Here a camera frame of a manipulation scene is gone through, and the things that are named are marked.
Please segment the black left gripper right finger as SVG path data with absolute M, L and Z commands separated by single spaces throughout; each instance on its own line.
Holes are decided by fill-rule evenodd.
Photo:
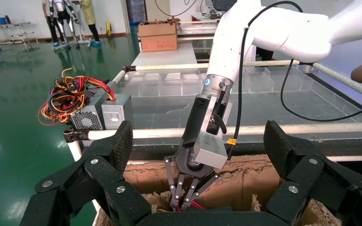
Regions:
M 309 140 L 286 134 L 267 121 L 265 152 L 283 183 L 266 211 L 298 224 L 311 200 L 322 203 L 344 226 L 362 226 L 362 175 L 329 160 Z

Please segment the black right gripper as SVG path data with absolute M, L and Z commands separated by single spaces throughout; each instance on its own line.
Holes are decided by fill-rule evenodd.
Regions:
M 204 96 L 199 94 L 195 97 L 192 104 L 184 133 L 181 137 L 181 144 L 174 156 L 166 156 L 164 158 L 165 170 L 167 174 L 168 184 L 172 194 L 170 207 L 174 211 L 184 211 L 192 205 L 192 202 L 206 191 L 218 178 L 213 167 L 196 163 L 194 157 L 194 145 L 198 139 L 198 134 L 201 130 L 206 112 L 210 103 L 215 103 L 215 95 Z M 171 162 L 175 161 L 179 170 L 178 179 L 174 181 L 174 174 L 171 167 Z M 182 186 L 185 175 L 193 177 L 188 191 L 184 195 L 182 201 Z

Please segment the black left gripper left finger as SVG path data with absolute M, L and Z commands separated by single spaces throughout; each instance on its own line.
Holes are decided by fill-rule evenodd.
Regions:
M 92 142 L 82 157 L 35 186 L 23 226 L 68 226 L 84 205 L 95 200 L 116 226 L 135 226 L 151 205 L 123 177 L 132 152 L 132 124 Z

